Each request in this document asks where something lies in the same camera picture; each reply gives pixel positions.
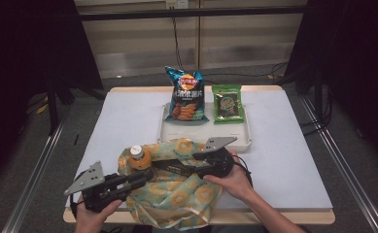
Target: white table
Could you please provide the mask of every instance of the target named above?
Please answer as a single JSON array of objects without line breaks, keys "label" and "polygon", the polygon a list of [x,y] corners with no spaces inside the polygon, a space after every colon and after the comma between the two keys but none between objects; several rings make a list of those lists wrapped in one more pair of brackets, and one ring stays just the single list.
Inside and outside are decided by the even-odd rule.
[{"label": "white table", "polygon": [[[113,88],[77,174],[96,160],[102,162],[105,175],[115,173],[116,161],[125,148],[157,143],[162,106],[170,102],[172,88]],[[205,90],[205,101],[213,102],[211,87]],[[239,155],[252,172],[255,190],[294,223],[333,223],[331,202],[285,91],[274,85],[242,86],[242,103],[247,108],[253,142]],[[75,222],[68,205],[63,217]],[[125,204],[107,222],[136,223]],[[226,192],[219,197],[210,220],[210,224],[257,223],[248,207]]]}]

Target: chip bag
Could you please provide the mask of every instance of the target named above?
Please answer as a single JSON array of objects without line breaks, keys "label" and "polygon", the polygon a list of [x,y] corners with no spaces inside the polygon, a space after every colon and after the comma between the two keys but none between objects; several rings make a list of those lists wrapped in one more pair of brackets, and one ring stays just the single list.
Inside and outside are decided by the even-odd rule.
[{"label": "chip bag", "polygon": [[215,108],[215,124],[243,123],[241,85],[217,84],[212,86]]},{"label": "chip bag", "polygon": [[203,76],[197,71],[190,75],[171,67],[165,67],[165,71],[174,85],[169,115],[165,120],[208,121],[204,115]]}]

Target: white bottle cap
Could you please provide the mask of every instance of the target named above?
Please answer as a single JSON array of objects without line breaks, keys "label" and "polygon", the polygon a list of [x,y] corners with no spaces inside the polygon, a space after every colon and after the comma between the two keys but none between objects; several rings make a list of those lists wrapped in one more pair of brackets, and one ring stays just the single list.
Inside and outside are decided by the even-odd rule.
[{"label": "white bottle cap", "polygon": [[134,159],[140,159],[144,155],[143,149],[138,145],[131,147],[130,152]]}]

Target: patterned fabric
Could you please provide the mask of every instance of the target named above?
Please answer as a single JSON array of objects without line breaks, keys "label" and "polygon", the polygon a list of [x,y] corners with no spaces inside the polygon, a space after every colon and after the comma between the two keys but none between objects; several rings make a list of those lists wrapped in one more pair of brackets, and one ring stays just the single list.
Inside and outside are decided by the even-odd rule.
[{"label": "patterned fabric", "polygon": [[[176,139],[167,143],[144,145],[152,161],[179,159],[185,165],[200,166],[202,161],[192,158],[204,144],[189,139]],[[128,165],[130,148],[119,157],[119,173],[133,173]],[[196,174],[189,178],[155,168],[156,178],[144,187],[134,190],[126,200],[134,219],[155,228],[175,227],[179,230],[207,225],[216,197],[222,192],[218,185],[201,180]]]}]

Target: cable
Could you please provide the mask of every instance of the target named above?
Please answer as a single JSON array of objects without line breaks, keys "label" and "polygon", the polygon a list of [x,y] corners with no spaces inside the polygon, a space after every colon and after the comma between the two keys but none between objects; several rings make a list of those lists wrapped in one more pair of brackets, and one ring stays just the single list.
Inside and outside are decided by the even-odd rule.
[{"label": "cable", "polygon": [[294,82],[297,79],[297,77],[301,76],[302,72],[304,72],[306,69],[310,68],[310,61],[311,60],[309,59],[309,61],[303,62],[303,65],[301,67],[298,67],[291,74],[287,74],[282,79],[276,81],[274,84],[283,85],[283,84],[286,84],[286,83]]},{"label": "cable", "polygon": [[253,181],[252,181],[252,176],[251,176],[252,173],[249,171],[249,168],[247,167],[247,164],[244,161],[244,159],[237,155],[232,155],[232,156],[239,158],[244,163],[244,165],[236,161],[228,161],[221,158],[207,159],[207,162],[221,162],[222,164],[231,163],[233,165],[239,166],[241,169],[243,169],[244,173],[246,174],[247,180],[249,181],[250,185],[253,187]]},{"label": "cable", "polygon": [[275,84],[275,82],[274,82],[274,80],[275,80],[275,76],[274,76],[274,68],[276,67],[276,66],[279,66],[279,68],[276,70],[276,71],[278,71],[278,70],[280,70],[283,66],[285,66],[287,64],[287,62],[284,62],[284,63],[279,63],[279,64],[276,64],[276,65],[274,65],[273,67],[271,67],[271,76],[272,76],[272,82],[271,82],[271,84]]},{"label": "cable", "polygon": [[121,232],[122,232],[122,227],[117,226],[117,227],[113,228],[111,231],[109,231],[108,233],[121,233]]},{"label": "cable", "polygon": [[180,49],[179,49],[179,41],[177,40],[177,24],[176,19],[172,17],[173,19],[173,28],[174,28],[174,42],[176,45],[176,57],[177,57],[177,64],[179,65],[180,70],[185,71],[185,68],[183,67],[182,58],[180,57]]},{"label": "cable", "polygon": [[39,109],[43,108],[44,106],[48,105],[48,104],[49,104],[49,101],[47,100],[47,101],[45,101],[40,107],[35,108],[34,110],[28,112],[27,114],[30,115],[30,114],[32,114],[32,113],[38,111]]},{"label": "cable", "polygon": [[313,120],[313,121],[308,122],[308,123],[300,124],[300,127],[305,127],[305,126],[308,126],[310,124],[316,124],[316,123],[320,124],[319,128],[317,128],[317,129],[315,129],[313,131],[309,131],[309,132],[303,133],[304,136],[316,133],[319,130],[326,128],[330,124],[330,122],[331,122],[331,114],[332,114],[332,109],[333,109],[333,98],[332,97],[333,97],[333,94],[331,93],[330,88],[328,88],[327,89],[326,107],[325,107],[325,110],[323,111],[324,122],[320,122],[318,120]]},{"label": "cable", "polygon": [[213,81],[209,81],[209,80],[204,80],[204,79],[203,79],[203,81],[207,82],[207,83],[212,83],[212,84],[219,84],[219,83],[216,83],[216,82],[213,82]]},{"label": "cable", "polygon": [[[76,179],[74,179],[74,181],[76,181],[85,171],[82,171],[77,177]],[[83,201],[81,202],[75,202],[74,201],[74,193],[72,193],[70,195],[70,208],[71,208],[71,212],[73,213],[73,216],[75,219],[77,219],[77,207],[82,204],[83,202],[85,202],[86,199],[84,199]]]},{"label": "cable", "polygon": [[272,69],[271,69],[271,71],[269,73],[259,74],[259,75],[246,75],[246,74],[235,74],[235,73],[226,73],[226,74],[224,74],[224,73],[211,73],[211,74],[202,74],[202,76],[217,76],[217,75],[219,75],[219,76],[227,76],[227,75],[230,75],[230,76],[244,76],[244,77],[262,77],[262,76],[268,76],[268,75],[273,74],[274,72],[280,70],[283,67],[283,65],[286,65],[287,63],[289,63],[289,61],[275,64],[272,67]]},{"label": "cable", "polygon": [[31,103],[30,105],[28,105],[27,108],[30,108],[30,107],[32,107],[32,106],[38,104],[40,101],[45,100],[46,97],[47,97],[47,94],[43,95],[41,98],[39,98],[38,100],[36,100],[36,101],[34,101],[33,103]]}]

